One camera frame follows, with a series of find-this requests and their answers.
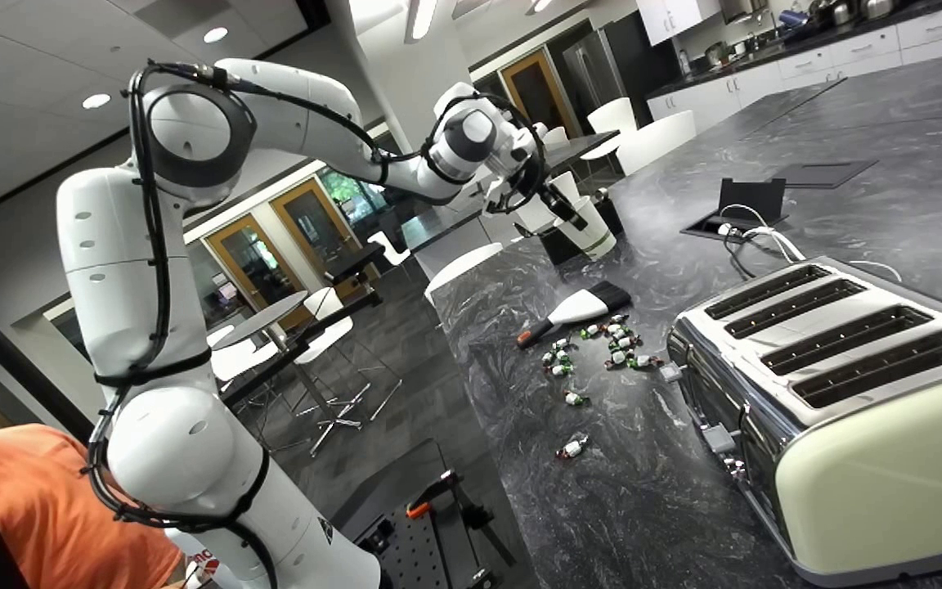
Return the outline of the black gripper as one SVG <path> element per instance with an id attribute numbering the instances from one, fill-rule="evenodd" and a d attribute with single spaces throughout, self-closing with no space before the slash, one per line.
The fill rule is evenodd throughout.
<path id="1" fill-rule="evenodd" d="M 506 212 L 519 233 L 538 233 L 556 221 L 584 229 L 590 220 L 573 207 L 573 198 L 556 185 L 546 167 L 546 146 L 535 132 L 525 132 L 525 160 L 510 175 L 510 185 L 519 193 L 519 201 L 510 201 Z"/>

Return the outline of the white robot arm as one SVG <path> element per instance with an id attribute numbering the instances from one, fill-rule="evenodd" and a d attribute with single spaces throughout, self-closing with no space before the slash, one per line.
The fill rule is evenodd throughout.
<path id="1" fill-rule="evenodd" d="M 261 57 L 150 63 L 124 98 L 131 153 L 55 188 L 57 255 L 105 395 L 86 457 L 95 497 L 124 524 L 197 535 L 245 589 L 382 589 L 382 561 L 222 402 L 184 217 L 226 198 L 256 146 L 426 201 L 455 198 L 482 171 L 538 197 L 542 137 L 455 81 L 422 146 L 393 153 L 344 81 Z"/>

